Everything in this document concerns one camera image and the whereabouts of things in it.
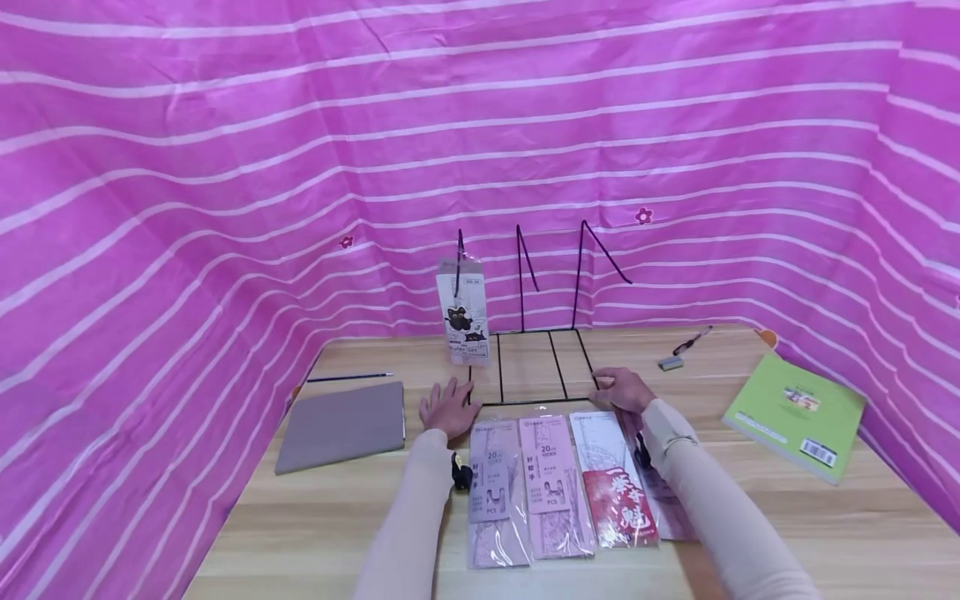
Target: pink striped fabric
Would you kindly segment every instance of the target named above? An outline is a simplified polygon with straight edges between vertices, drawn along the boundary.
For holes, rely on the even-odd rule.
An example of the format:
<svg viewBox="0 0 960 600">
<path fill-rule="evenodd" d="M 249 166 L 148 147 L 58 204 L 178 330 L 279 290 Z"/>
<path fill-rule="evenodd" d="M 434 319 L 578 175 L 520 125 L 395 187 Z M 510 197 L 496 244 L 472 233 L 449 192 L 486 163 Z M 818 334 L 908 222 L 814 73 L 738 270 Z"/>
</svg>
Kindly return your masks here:
<svg viewBox="0 0 960 600">
<path fill-rule="evenodd" d="M 960 525 L 955 0 L 11 0 L 0 596 L 186 589 L 324 343 L 742 323 Z"/>
</svg>

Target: barcode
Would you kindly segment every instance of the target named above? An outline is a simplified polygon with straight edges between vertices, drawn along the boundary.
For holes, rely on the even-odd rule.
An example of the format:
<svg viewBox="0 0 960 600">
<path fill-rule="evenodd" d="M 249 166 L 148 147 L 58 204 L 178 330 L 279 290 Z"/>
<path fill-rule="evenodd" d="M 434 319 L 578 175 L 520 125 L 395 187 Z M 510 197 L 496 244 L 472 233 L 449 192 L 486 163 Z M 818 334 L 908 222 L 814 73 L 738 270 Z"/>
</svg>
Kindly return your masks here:
<svg viewBox="0 0 960 600">
<path fill-rule="evenodd" d="M 809 438 L 804 439 L 800 444 L 800 451 L 807 456 L 815 458 L 828 467 L 833 467 L 837 462 L 837 453 L 819 442 L 814 442 Z"/>
</svg>

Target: hand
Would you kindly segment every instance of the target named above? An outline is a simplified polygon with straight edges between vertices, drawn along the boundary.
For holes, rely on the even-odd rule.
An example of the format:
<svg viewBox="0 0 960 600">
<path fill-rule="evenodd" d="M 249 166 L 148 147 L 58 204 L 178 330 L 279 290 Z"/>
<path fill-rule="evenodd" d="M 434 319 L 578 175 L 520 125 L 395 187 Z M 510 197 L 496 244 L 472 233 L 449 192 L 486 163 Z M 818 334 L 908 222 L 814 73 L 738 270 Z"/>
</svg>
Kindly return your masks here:
<svg viewBox="0 0 960 600">
<path fill-rule="evenodd" d="M 446 434 L 448 440 L 466 433 L 483 406 L 480 402 L 467 404 L 467 394 L 472 389 L 472 381 L 466 385 L 457 385 L 457 378 L 451 377 L 441 397 L 440 384 L 433 384 L 430 398 L 420 399 L 420 420 L 423 421 L 423 429 L 440 429 Z"/>
<path fill-rule="evenodd" d="M 600 390 L 590 392 L 590 399 L 594 402 L 608 402 L 621 410 L 640 414 L 657 398 L 643 379 L 629 369 L 597 369 L 593 376 L 611 380 L 597 382 Z"/>
</svg>

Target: green book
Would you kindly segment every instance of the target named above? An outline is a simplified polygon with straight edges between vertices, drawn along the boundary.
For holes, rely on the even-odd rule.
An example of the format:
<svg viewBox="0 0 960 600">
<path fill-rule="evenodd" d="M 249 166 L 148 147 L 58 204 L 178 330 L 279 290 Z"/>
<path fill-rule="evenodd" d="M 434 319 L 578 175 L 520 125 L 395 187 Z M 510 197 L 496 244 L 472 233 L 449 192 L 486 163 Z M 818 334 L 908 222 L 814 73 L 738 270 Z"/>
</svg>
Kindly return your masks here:
<svg viewBox="0 0 960 600">
<path fill-rule="evenodd" d="M 723 422 L 835 486 L 864 403 L 853 390 L 767 354 Z"/>
</svg>

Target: person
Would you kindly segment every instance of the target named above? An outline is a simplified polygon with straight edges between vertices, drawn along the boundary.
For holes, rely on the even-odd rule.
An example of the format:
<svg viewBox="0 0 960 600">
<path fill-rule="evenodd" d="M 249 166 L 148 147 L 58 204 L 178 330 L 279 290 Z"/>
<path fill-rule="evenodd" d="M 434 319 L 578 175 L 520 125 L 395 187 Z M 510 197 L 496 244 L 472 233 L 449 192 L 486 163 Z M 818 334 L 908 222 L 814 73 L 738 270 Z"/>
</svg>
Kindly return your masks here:
<svg viewBox="0 0 960 600">
<path fill-rule="evenodd" d="M 786 544 L 720 465 L 700 446 L 690 423 L 624 368 L 593 374 L 590 399 L 641 414 L 651 462 L 680 499 L 732 600 L 820 598 Z M 407 458 L 396 500 L 373 539 L 354 600 L 431 597 L 444 505 L 453 484 L 447 443 L 466 433 L 479 404 L 466 404 L 473 384 L 451 379 L 420 401 L 424 432 Z"/>
</svg>

